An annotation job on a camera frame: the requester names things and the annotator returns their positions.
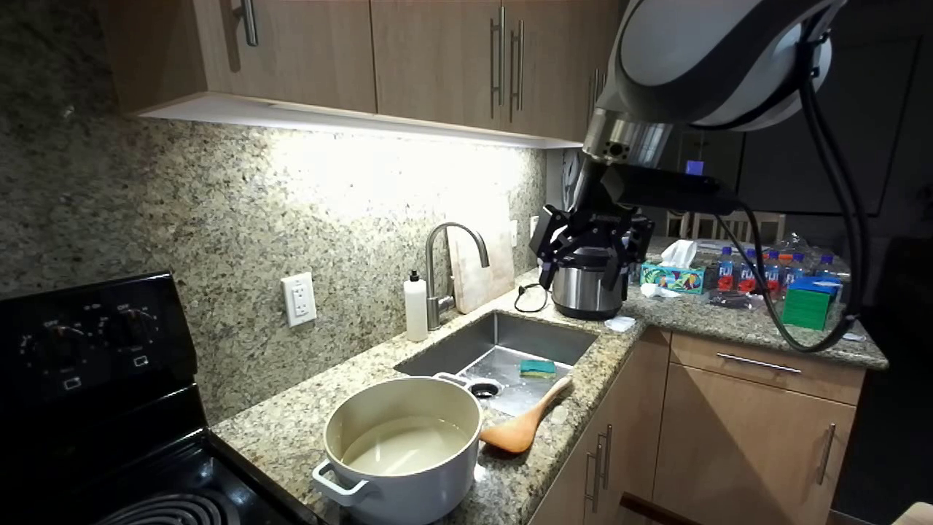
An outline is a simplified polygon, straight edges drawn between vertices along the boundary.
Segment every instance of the kitchen sink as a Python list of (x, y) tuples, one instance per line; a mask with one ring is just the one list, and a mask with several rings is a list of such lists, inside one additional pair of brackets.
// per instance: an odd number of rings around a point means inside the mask
[[(453, 372), (485, 406), (526, 414), (590, 349), (594, 331), (507, 311), (486, 311), (424, 353), (396, 363), (409, 375)], [(523, 363), (553, 363), (553, 372), (523, 375)]]

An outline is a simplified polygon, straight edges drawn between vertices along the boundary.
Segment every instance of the electrical outlet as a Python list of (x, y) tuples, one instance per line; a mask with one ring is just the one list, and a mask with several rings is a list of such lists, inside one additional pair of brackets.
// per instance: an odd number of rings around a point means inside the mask
[(313, 271), (284, 277), (289, 327), (317, 318)]

